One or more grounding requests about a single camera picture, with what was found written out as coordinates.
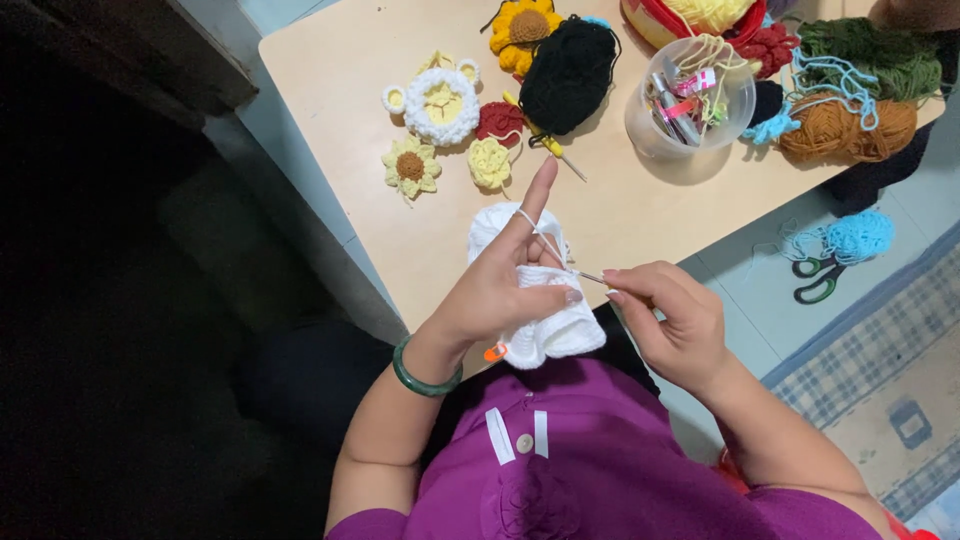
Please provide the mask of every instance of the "white crochet bear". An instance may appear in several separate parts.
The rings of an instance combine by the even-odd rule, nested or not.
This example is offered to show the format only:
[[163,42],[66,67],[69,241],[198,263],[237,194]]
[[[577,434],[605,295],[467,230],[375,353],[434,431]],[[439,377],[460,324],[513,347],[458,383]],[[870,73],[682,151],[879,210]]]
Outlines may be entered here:
[[[446,61],[452,67],[441,67]],[[480,102],[475,86],[480,84],[480,66],[472,60],[453,62],[435,52],[417,72],[406,90],[387,86],[383,107],[403,114],[407,129],[434,146],[459,144],[480,123]]]
[[[497,203],[480,210],[473,218],[467,241],[467,261],[480,256],[493,239],[503,231],[510,217],[520,208],[520,203]],[[560,222],[548,210],[544,210],[537,223],[537,230],[553,234],[560,248],[561,264],[566,266],[566,245]],[[516,279],[521,287],[533,285],[569,285],[581,292],[580,282],[571,272],[548,266],[518,266]],[[541,321],[534,321],[500,336],[506,345],[503,359],[518,369],[540,367],[548,356],[581,355],[595,351],[607,342],[607,335],[597,323],[587,300],[566,307]]]

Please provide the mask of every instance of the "bear ear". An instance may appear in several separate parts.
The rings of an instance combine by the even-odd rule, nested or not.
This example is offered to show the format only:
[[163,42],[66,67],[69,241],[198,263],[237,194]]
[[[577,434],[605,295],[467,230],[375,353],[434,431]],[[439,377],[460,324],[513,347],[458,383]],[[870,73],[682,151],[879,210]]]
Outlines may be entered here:
[[457,63],[457,71],[464,74],[467,80],[474,86],[480,84],[480,66],[477,62],[470,59],[463,59]]
[[383,108],[388,110],[390,114],[403,114],[407,108],[407,95],[403,92],[403,88],[399,86],[387,86],[383,90],[382,99]]

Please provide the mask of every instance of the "checkered mat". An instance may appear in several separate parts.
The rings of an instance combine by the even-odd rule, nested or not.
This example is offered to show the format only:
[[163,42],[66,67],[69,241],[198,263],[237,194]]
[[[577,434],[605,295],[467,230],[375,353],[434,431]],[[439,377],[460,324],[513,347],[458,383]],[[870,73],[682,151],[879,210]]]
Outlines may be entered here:
[[960,223],[763,382],[903,521],[936,499],[960,479]]

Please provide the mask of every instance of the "fingernail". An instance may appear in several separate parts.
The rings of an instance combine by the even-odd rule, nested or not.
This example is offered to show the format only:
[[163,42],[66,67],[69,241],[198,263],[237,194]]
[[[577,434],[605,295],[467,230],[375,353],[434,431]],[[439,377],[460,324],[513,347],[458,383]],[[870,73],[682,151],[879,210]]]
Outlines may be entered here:
[[584,300],[584,293],[580,292],[577,289],[572,289],[566,291],[566,304],[568,306],[573,306],[574,304],[579,304]]

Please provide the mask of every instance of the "black yarn ball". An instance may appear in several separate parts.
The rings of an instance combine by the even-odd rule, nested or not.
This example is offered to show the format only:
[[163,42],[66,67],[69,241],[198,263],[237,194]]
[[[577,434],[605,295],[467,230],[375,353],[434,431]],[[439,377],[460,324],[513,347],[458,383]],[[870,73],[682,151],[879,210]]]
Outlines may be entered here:
[[613,30],[571,15],[537,46],[520,86],[520,108],[545,135],[570,133],[600,108],[619,56]]
[[760,122],[766,122],[780,112],[783,107],[783,86],[773,81],[756,82],[756,108],[750,117],[748,128],[753,128]]

